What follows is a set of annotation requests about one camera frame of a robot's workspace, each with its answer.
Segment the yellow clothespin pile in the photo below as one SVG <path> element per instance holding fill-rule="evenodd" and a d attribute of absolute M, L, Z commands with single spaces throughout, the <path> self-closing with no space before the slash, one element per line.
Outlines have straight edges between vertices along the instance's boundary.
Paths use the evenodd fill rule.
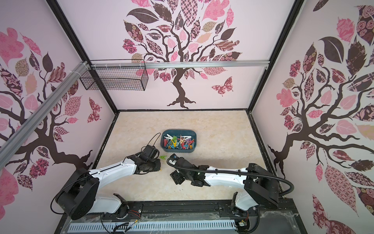
<path fill-rule="evenodd" d="M 169 147 L 171 149 L 175 149 L 177 147 L 177 141 L 176 140 L 171 140 L 171 143 L 169 144 Z"/>

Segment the beige clothespin pile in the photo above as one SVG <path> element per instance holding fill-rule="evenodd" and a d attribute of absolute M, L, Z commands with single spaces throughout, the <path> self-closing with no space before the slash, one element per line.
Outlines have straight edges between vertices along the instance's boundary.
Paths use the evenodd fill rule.
<path fill-rule="evenodd" d="M 186 139 L 188 139 L 187 136 L 180 136 L 180 141 L 179 141 L 179 143 L 182 144 Z"/>

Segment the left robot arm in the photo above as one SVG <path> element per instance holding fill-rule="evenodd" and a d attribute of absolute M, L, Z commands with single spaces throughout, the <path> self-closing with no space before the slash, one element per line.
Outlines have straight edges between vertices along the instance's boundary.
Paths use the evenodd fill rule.
<path fill-rule="evenodd" d="M 160 171 L 159 155 L 155 146 L 147 145 L 118 163 L 99 169 L 77 169 L 52 202 L 58 204 L 72 220 L 87 214 L 110 214 L 117 219 L 123 219 L 128 214 L 135 215 L 121 195 L 102 196 L 99 190 L 123 177 Z"/>

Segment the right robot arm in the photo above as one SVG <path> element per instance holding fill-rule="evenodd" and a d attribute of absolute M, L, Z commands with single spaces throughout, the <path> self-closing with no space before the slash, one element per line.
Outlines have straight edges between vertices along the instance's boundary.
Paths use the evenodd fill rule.
<path fill-rule="evenodd" d="M 219 169 L 191 164 L 173 154 L 167 164 L 175 169 L 170 175 L 175 184 L 188 180 L 195 187 L 226 186 L 239 189 L 233 196 L 233 208 L 248 211 L 261 205 L 269 209 L 279 207 L 279 182 L 267 170 L 255 163 L 241 169 Z"/>

